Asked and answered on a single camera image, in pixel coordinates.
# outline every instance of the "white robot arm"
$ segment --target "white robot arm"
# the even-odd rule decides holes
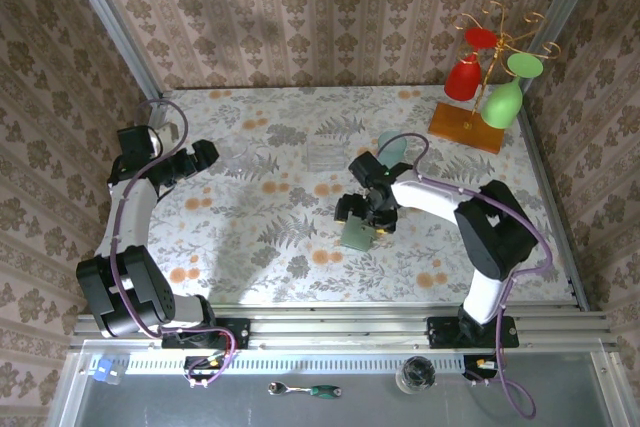
[[[157,133],[165,152],[173,146],[172,130],[175,128],[168,124],[168,129]],[[115,160],[108,180],[112,202],[105,236],[95,257],[80,262],[76,269],[89,308],[105,337],[138,331],[138,325],[124,305],[111,271],[110,250],[116,223],[119,277],[144,324],[156,329],[159,326],[184,328],[215,323],[211,306],[204,297],[173,294],[147,251],[147,241],[151,214],[159,201],[160,188],[173,188],[181,179],[207,169],[217,160],[218,152],[213,143],[199,140],[192,145],[193,153],[187,153],[187,149],[177,151],[150,168],[131,185],[134,182],[132,177],[159,155],[160,149],[154,145],[157,139],[150,132],[147,126],[118,131],[122,155]],[[118,214],[125,191],[126,203]],[[197,342],[207,336],[212,337],[202,334],[191,336],[191,339]]]
[[[397,210],[412,207],[458,226],[475,267],[459,312],[460,329],[468,337],[482,334],[484,327],[494,321],[511,272],[537,244],[535,237],[515,219],[480,199],[469,199],[439,187],[437,182],[430,185],[418,179],[408,164],[397,164],[388,170],[366,152],[349,170],[367,193],[344,195],[336,205],[335,220],[347,221],[355,216],[378,231],[393,233]],[[480,190],[526,218],[504,183],[494,180]],[[497,217],[497,222],[490,222],[491,217]]]

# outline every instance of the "patterned wallpaper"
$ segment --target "patterned wallpaper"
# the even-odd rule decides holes
[[[640,0],[580,0],[529,91],[594,307],[640,399]]]
[[[0,425],[44,424],[140,95],[87,0],[0,0]]]
[[[488,0],[115,0],[161,90],[441,84],[461,10]],[[499,0],[522,14],[552,0]],[[490,21],[497,21],[492,16]]]

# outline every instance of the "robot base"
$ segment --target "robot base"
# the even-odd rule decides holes
[[[427,337],[431,349],[494,349],[496,347],[496,319],[480,328],[465,326],[460,317],[427,318]],[[520,345],[513,317],[502,318],[502,347],[515,348]]]
[[[236,338],[236,349],[249,348],[251,321],[249,319],[216,318],[216,327],[229,329]],[[211,349],[225,350],[227,340],[219,334],[180,334],[170,335],[162,339],[163,349]]]

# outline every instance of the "green cup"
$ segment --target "green cup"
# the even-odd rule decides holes
[[[382,152],[380,152],[380,147],[401,133],[402,132],[398,130],[388,130],[387,132],[380,134],[378,137],[378,161],[381,164],[386,165],[387,169],[390,169],[398,162],[402,162],[404,160],[404,152],[407,150],[407,138],[401,137],[394,140],[387,145]]]
[[[494,129],[506,129],[515,120],[522,107],[520,77],[494,90],[482,109],[481,115],[487,125]]]

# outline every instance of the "table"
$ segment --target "table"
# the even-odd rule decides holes
[[[154,211],[149,251],[175,293],[260,305],[464,299],[473,267],[453,224],[402,209],[397,232],[363,253],[339,245],[342,226],[333,221],[340,196],[362,192],[347,165],[375,151],[385,131],[426,134],[437,102],[450,102],[441,86],[187,90],[169,98],[189,119],[189,144],[239,135],[248,146],[242,172],[219,162]],[[167,119],[180,125],[174,112]],[[511,300],[575,304],[520,127],[507,130],[498,155],[428,137],[424,173],[473,188],[504,181],[550,242],[553,271],[517,284]],[[407,160],[421,150],[410,140]],[[527,264],[542,258],[536,248]]]

